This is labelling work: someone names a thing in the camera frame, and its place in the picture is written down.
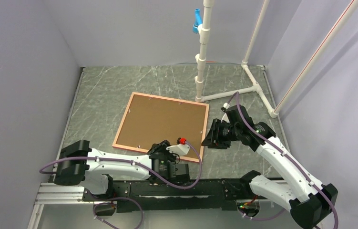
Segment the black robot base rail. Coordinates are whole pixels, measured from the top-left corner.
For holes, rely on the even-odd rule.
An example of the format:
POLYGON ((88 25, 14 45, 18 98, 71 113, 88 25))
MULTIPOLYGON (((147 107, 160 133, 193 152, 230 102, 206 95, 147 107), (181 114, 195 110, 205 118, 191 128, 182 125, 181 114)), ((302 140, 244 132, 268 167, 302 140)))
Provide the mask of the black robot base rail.
POLYGON ((255 194, 243 179, 187 179, 175 183, 172 187, 156 176, 142 181, 114 181, 106 176, 106 190, 94 194, 92 189, 85 188, 84 202, 111 202, 113 207, 106 210, 98 207, 95 213, 100 216, 111 216, 114 212, 127 213, 135 210, 185 210, 210 209, 235 210, 245 209, 250 216, 258 210, 253 203, 265 199, 263 194, 255 194))

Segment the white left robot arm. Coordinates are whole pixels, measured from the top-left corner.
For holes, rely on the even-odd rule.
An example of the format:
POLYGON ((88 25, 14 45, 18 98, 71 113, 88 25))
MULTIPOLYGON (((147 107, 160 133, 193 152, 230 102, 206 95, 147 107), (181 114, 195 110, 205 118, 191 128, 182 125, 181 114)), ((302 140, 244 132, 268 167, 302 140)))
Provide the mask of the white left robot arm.
POLYGON ((189 150, 190 146, 181 139, 174 146, 164 140, 153 144, 145 155, 120 155, 91 148, 89 141, 80 140, 61 150, 63 161, 57 165, 54 183, 83 186, 101 200, 113 196, 114 176, 134 177, 153 184, 168 181, 178 185, 189 181, 188 165, 177 163, 177 159, 187 155, 189 150))

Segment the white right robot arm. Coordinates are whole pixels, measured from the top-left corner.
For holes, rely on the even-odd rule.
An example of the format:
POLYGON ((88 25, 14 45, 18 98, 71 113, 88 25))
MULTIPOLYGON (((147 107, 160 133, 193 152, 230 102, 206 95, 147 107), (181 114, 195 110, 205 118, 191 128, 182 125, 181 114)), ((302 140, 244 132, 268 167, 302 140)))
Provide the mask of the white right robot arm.
POLYGON ((222 119, 214 119, 202 146, 228 149, 239 141, 263 157, 286 181, 285 187, 257 171, 250 171, 240 179, 239 191, 245 198, 263 196, 290 212, 303 229, 314 229, 333 212, 338 190, 333 184, 324 185, 308 173, 284 147, 273 129, 266 123, 253 123, 242 105, 221 108, 222 119))

